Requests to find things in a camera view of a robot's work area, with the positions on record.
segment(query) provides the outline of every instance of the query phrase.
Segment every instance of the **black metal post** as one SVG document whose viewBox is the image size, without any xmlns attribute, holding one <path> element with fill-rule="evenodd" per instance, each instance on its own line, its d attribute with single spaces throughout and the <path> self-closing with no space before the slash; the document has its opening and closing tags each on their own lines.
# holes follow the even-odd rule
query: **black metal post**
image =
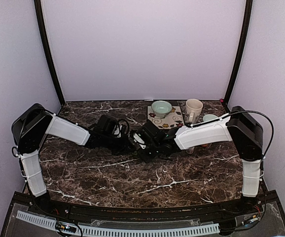
<svg viewBox="0 0 285 237">
<path fill-rule="evenodd" d="M 49 72 L 52 77 L 54 87 L 57 93 L 57 97 L 59 99 L 59 102 L 61 106 L 65 104 L 65 99 L 63 92 L 60 88 L 60 84 L 58 81 L 58 77 L 56 74 L 53 58 L 50 52 L 50 47 L 47 39 L 47 33 L 46 33 L 46 28 L 45 28 L 45 22 L 44 22 L 44 17 L 43 17 L 43 11 L 42 11 L 42 6 L 40 0 L 34 0 L 35 3 L 35 11 L 36 11 L 36 18 L 38 22 L 38 28 L 39 28 L 39 33 L 40 33 L 40 38 L 42 40 L 43 48 L 44 48 L 44 53 L 46 57 L 46 61 L 48 64 Z"/>
<path fill-rule="evenodd" d="M 242 24 L 242 29 L 241 29 L 241 35 L 240 35 L 240 40 L 239 40 L 239 45 L 238 45 L 238 50 L 236 54 L 236 59 L 235 63 L 233 65 L 232 73 L 230 76 L 228 88 L 225 94 L 225 97 L 221 102 L 224 104 L 225 107 L 228 106 L 228 102 L 231 97 L 231 93 L 233 91 L 233 88 L 235 86 L 236 78 L 238 75 L 243 51 L 245 49 L 245 44 L 246 44 L 246 39 L 247 39 L 247 34 L 248 34 L 248 28 L 249 28 L 249 23 L 250 23 L 250 17 L 251 17 L 251 11 L 252 11 L 252 2 L 253 0 L 247 0 L 246 1 L 246 8 L 245 8 L 245 14 L 243 18 L 243 24 Z"/>
</svg>

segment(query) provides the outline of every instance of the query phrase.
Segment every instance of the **white mug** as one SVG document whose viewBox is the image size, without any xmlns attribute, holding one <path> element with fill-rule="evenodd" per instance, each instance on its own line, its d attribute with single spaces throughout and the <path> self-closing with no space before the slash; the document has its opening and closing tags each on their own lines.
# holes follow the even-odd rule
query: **white mug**
<svg viewBox="0 0 285 237">
<path fill-rule="evenodd" d="M 203 103 L 197 99 L 186 101 L 185 122 L 194 124 L 198 121 L 203 109 Z"/>
</svg>

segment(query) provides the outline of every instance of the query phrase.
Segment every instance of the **mug handle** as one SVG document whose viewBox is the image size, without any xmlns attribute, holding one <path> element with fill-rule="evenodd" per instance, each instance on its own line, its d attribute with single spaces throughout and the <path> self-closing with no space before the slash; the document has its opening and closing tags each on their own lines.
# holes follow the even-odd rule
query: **mug handle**
<svg viewBox="0 0 285 237">
<path fill-rule="evenodd" d="M 193 123 L 194 112 L 190 112 L 190 118 L 188 119 L 189 123 Z"/>
</svg>

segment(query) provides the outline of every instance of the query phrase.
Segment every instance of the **floral placemat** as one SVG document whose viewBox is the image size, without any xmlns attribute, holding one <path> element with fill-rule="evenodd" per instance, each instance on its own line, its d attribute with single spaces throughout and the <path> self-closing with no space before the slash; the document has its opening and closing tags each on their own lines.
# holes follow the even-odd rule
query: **floral placemat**
<svg viewBox="0 0 285 237">
<path fill-rule="evenodd" d="M 171 112 L 165 118 L 159 118 L 153 112 L 151 106 L 147 109 L 148 119 L 159 129 L 171 129 L 184 125 L 183 115 L 180 106 L 172 106 Z"/>
</svg>

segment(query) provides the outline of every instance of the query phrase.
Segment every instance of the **marble tabletop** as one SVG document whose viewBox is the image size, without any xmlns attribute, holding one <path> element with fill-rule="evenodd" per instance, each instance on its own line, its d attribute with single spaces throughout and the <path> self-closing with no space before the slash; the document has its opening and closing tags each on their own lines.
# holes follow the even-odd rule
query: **marble tabletop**
<svg viewBox="0 0 285 237">
<path fill-rule="evenodd" d="M 146 122 L 148 101 L 67 102 L 60 115 L 88 127 L 103 114 L 126 119 L 131 129 Z M 170 101 L 181 106 L 185 101 Z M 220 116 L 219 101 L 203 101 L 202 116 Z M 196 147 L 144 163 L 136 154 L 110 156 L 49 136 L 40 152 L 51 198 L 105 207 L 179 207 L 232 200 L 241 196 L 242 165 L 232 142 Z"/>
</svg>

